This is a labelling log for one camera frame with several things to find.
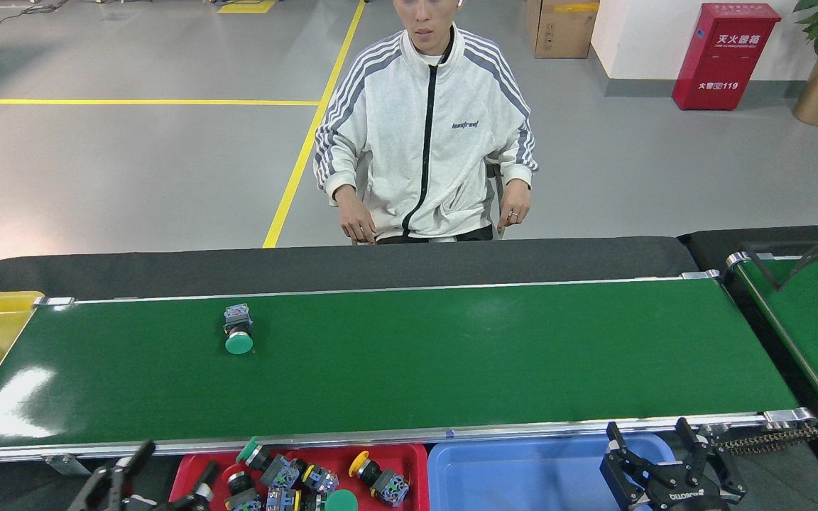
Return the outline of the person's right hand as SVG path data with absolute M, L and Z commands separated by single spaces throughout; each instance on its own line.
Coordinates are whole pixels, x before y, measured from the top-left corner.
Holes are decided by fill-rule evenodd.
M 376 245 L 376 225 L 373 217 L 356 190 L 351 185 L 342 185 L 335 190 L 335 203 L 339 210 L 339 223 L 344 235 L 353 243 Z

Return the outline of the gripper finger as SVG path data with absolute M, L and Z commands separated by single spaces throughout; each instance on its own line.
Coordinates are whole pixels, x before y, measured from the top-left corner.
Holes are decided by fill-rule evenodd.
M 94 470 L 81 491 L 72 499 L 69 510 L 155 510 L 153 499 L 133 494 L 135 478 L 155 453 L 151 440 L 143 442 L 132 456 L 122 457 L 114 466 Z
M 214 498 L 211 484 L 220 472 L 217 462 L 211 461 L 184 497 L 159 504 L 159 510 L 209 510 Z

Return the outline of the person's left hand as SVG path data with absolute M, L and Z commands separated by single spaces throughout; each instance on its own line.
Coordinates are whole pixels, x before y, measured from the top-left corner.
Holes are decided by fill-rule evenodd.
M 504 230 L 516 226 L 525 220 L 532 207 L 531 187 L 523 179 L 513 178 L 503 188 L 500 204 L 500 217 L 497 232 L 500 236 Z

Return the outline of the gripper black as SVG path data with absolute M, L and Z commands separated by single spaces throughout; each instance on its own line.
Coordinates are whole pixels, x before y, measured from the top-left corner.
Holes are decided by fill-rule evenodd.
M 740 502 L 747 487 L 730 451 L 717 444 L 723 427 L 702 426 L 697 431 L 684 417 L 675 433 L 687 456 L 675 466 L 675 478 L 663 478 L 662 466 L 628 449 L 617 423 L 610 421 L 605 433 L 609 444 L 600 471 L 620 509 L 646 505 L 653 510 L 730 510 L 728 502 Z

